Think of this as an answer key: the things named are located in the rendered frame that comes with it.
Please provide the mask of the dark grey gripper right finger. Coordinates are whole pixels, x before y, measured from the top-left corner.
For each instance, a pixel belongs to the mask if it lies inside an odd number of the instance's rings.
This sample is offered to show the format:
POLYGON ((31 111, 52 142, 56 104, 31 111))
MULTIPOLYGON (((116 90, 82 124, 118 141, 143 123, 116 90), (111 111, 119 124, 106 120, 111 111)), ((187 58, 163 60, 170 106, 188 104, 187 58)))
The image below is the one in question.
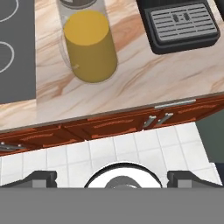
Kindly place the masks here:
POLYGON ((168 171, 167 178, 168 188, 222 188, 222 185, 198 178, 191 171, 168 171))

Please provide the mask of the black hob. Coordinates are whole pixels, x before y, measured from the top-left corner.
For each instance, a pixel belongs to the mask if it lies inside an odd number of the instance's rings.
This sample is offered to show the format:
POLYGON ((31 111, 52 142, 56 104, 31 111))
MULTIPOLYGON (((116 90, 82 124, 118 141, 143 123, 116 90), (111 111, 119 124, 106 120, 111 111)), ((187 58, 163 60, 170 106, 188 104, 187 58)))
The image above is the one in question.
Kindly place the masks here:
POLYGON ((0 0, 0 104, 36 98, 34 0, 0 0))

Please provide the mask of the clear pitcher with yellow juice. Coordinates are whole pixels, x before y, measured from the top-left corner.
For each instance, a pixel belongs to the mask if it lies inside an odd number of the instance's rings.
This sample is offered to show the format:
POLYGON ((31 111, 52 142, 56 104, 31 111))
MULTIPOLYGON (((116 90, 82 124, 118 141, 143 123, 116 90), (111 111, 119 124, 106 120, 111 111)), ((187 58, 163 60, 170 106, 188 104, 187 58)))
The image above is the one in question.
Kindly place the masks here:
POLYGON ((109 79, 118 59, 104 0, 57 0, 60 53, 73 74, 88 83, 109 79))

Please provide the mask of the black coffee machine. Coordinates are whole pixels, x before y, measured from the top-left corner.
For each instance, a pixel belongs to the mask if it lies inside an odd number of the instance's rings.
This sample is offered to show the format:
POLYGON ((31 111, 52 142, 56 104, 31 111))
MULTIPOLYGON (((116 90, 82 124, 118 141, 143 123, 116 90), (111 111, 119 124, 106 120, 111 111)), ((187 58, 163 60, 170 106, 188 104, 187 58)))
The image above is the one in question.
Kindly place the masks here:
POLYGON ((136 0, 158 55, 213 46, 221 36, 207 0, 136 0))

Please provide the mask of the brown wooden cupboard door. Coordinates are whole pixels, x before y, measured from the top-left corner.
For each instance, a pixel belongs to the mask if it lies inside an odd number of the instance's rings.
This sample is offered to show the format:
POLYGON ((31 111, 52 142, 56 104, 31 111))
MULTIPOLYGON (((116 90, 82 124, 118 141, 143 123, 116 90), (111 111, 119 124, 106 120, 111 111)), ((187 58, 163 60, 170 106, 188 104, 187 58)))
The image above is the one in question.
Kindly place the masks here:
POLYGON ((123 115, 102 116, 98 119, 87 119, 62 123, 61 126, 71 134, 85 140, 138 132, 144 128, 148 119, 155 119, 158 113, 153 110, 143 110, 123 115))
POLYGON ((165 116, 165 113, 173 113, 173 116, 157 127, 165 127, 169 125, 176 125, 181 123, 190 123, 197 121, 204 115, 209 115, 216 109, 222 109, 224 107, 224 94, 217 95, 208 98, 197 99, 195 103, 164 108, 163 114, 159 119, 165 116))

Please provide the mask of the round white and black object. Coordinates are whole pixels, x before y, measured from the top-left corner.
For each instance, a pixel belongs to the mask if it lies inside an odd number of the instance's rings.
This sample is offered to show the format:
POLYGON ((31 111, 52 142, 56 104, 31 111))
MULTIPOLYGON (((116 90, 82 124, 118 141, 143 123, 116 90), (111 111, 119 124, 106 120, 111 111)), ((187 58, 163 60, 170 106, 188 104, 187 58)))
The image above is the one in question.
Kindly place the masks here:
POLYGON ((146 167, 118 162, 97 171, 85 184, 85 188, 162 188, 162 184, 157 175, 146 167))

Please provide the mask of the brown wooden drawer front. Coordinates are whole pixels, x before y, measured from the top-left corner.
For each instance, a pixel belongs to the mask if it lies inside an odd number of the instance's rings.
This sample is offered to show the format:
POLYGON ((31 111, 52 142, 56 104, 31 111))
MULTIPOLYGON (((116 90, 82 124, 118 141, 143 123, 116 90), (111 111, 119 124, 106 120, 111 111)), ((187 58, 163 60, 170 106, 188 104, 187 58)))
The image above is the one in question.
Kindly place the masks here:
POLYGON ((24 147, 22 150, 0 151, 0 157, 82 141, 83 138, 67 130, 61 124, 21 129, 0 134, 0 143, 21 144, 24 147))

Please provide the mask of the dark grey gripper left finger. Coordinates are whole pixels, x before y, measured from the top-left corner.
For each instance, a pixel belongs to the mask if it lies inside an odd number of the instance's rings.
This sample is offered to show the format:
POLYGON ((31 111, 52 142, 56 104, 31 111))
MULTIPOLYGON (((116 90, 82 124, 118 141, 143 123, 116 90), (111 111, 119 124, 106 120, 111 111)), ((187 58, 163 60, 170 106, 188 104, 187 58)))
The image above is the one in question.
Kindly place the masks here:
POLYGON ((56 171, 33 171, 27 177, 2 185, 2 188, 56 188, 56 171))

